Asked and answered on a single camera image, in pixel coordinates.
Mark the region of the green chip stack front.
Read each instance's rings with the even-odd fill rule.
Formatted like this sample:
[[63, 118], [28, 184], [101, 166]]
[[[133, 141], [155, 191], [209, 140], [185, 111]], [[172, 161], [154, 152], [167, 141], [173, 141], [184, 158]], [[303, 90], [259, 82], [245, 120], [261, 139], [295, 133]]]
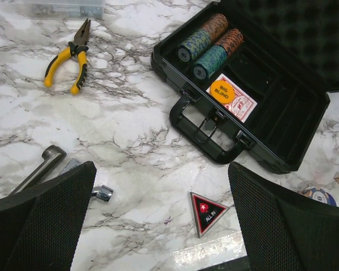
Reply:
[[193, 74], [199, 80], [211, 77], [228, 57], [227, 51], [220, 45], [213, 45], [193, 66]]

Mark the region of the white poker chip stack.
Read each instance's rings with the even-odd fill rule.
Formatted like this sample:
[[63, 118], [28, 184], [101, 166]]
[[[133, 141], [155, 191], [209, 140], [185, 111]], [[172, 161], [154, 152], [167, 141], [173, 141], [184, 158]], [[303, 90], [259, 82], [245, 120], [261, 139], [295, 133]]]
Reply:
[[331, 206], [337, 206], [334, 197], [320, 187], [308, 187], [299, 192], [301, 195]]

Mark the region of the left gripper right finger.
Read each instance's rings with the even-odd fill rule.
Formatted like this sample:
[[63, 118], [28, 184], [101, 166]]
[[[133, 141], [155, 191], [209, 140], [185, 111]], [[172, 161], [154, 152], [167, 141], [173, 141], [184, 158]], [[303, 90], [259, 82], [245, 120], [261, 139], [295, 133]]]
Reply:
[[339, 270], [339, 207], [236, 162], [228, 177], [251, 270]]

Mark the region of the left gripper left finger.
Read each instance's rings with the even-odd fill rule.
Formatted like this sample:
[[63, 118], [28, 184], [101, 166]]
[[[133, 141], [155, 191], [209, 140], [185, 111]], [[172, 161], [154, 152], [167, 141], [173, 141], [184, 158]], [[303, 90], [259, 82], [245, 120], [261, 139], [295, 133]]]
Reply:
[[96, 171], [87, 161], [0, 199], [0, 270], [70, 270]]

